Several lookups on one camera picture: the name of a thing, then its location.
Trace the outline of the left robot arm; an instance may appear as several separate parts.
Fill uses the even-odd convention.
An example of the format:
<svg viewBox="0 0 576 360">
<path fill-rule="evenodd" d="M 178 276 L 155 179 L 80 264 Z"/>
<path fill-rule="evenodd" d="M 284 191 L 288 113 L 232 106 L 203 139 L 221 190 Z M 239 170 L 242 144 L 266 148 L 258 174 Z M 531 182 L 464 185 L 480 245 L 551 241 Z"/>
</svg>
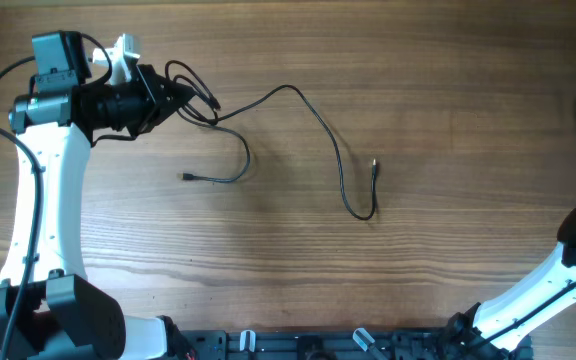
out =
<svg viewBox="0 0 576 360">
<path fill-rule="evenodd" d="M 193 97 L 193 90 L 140 63 L 124 34 L 87 53 L 89 36 L 56 31 L 32 39 L 37 71 L 9 113 L 18 152 L 11 245 L 0 271 L 4 359 L 194 359 L 166 316 L 127 316 L 92 285 L 81 250 L 81 205 L 92 148 L 132 141 Z"/>
</svg>

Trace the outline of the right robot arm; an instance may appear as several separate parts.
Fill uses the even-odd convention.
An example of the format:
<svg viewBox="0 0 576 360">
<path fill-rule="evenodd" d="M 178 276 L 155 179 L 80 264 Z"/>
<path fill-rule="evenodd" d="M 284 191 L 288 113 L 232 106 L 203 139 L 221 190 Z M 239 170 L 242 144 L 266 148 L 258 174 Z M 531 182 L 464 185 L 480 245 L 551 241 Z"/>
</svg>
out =
<svg viewBox="0 0 576 360">
<path fill-rule="evenodd" d="M 541 264 L 503 294 L 450 319 L 439 341 L 442 356 L 508 359 L 532 330 L 575 303 L 576 207 Z"/>
</svg>

